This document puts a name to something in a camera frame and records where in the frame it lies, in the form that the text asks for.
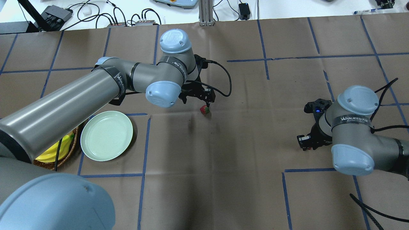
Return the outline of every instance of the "yellow banana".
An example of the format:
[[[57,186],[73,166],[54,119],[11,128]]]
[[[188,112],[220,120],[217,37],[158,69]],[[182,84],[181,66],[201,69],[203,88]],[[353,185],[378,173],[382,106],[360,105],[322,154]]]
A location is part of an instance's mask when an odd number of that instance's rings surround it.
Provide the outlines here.
[[[73,138],[74,138],[74,134],[72,132],[68,133],[67,135],[63,137],[63,141],[61,142],[60,152],[58,154],[58,160],[61,160],[68,154],[70,144]],[[36,158],[36,160],[43,162],[43,163],[55,162],[55,157],[57,155],[57,148],[58,148],[58,142],[52,145],[44,153],[39,155]]]

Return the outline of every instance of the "woven basket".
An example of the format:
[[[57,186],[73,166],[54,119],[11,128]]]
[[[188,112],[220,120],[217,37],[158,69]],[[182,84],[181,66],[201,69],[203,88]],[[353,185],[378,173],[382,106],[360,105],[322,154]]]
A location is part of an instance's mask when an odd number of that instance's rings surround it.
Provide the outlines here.
[[[70,150],[68,151],[67,155],[64,158],[62,158],[61,160],[58,161],[57,167],[60,167],[61,165],[63,165],[71,157],[71,155],[73,154],[73,152],[75,150],[75,147],[76,147],[77,138],[78,138],[78,130],[79,130],[79,127],[76,127],[72,131],[74,133],[74,139],[71,141]],[[55,162],[43,163],[43,162],[40,162],[38,160],[34,160],[33,164],[37,165],[37,166],[40,166],[40,167],[43,167],[43,168],[46,168],[46,169],[54,170]]]

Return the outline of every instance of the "white table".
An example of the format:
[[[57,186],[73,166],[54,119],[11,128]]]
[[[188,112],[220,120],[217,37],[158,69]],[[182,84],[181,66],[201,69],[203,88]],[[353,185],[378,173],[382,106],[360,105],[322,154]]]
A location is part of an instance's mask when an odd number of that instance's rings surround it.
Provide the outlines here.
[[[238,10],[239,0],[229,0],[231,6]],[[394,9],[386,10],[389,12],[409,12],[405,5],[408,0],[396,0]],[[48,5],[56,5],[59,7],[67,7],[69,4],[79,3],[81,0],[31,0],[32,5],[37,9],[39,13],[42,13]],[[91,1],[97,4],[101,8],[101,13],[110,13],[113,15],[113,6],[107,4],[105,1],[97,0]],[[179,7],[169,7],[166,4],[160,2],[154,2],[153,0],[113,0],[125,14],[127,20],[137,13],[140,15],[141,10],[145,8],[154,9],[161,17],[163,24],[179,24],[179,23],[195,23],[198,22],[199,6],[193,9],[182,9]],[[252,12],[251,19],[257,19],[257,0],[242,0],[250,5]],[[375,0],[334,0],[333,2],[327,2],[325,0],[259,0],[260,5],[260,19],[268,18],[299,18],[299,17],[317,17],[317,16],[340,16],[351,15],[356,10],[375,9],[379,8],[376,5]],[[96,7],[90,6],[92,14],[97,12]],[[78,19],[76,13],[79,7],[74,8],[73,17],[64,25],[66,28],[76,22]],[[223,0],[217,7],[214,8],[221,21],[232,21],[237,19],[237,14],[233,12],[227,0]],[[28,20],[34,22],[30,15],[25,12]],[[123,21],[122,14],[116,10],[118,21]],[[157,20],[156,15],[153,12],[149,12],[146,15],[148,20]],[[24,16],[19,8],[17,0],[7,0],[3,9],[0,12],[0,23],[2,22],[15,22],[24,21]],[[103,28],[108,25],[108,20],[101,17],[98,22],[98,28]],[[95,21],[82,22],[70,29],[91,29],[95,28]]]

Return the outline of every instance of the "black power adapter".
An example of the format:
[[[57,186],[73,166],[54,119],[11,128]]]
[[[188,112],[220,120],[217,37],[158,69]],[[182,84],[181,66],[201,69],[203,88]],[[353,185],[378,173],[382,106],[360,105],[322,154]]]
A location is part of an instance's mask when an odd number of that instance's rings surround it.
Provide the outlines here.
[[[248,3],[240,3],[238,5],[240,20],[248,20],[250,18],[250,7]]]

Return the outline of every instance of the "green plate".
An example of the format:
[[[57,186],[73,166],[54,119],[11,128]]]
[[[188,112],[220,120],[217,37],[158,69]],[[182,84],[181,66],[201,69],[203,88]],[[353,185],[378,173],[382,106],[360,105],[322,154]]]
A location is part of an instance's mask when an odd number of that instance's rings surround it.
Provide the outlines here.
[[[92,160],[112,160],[129,146],[132,135],[132,123],[125,114],[106,111],[85,125],[81,134],[81,148]]]

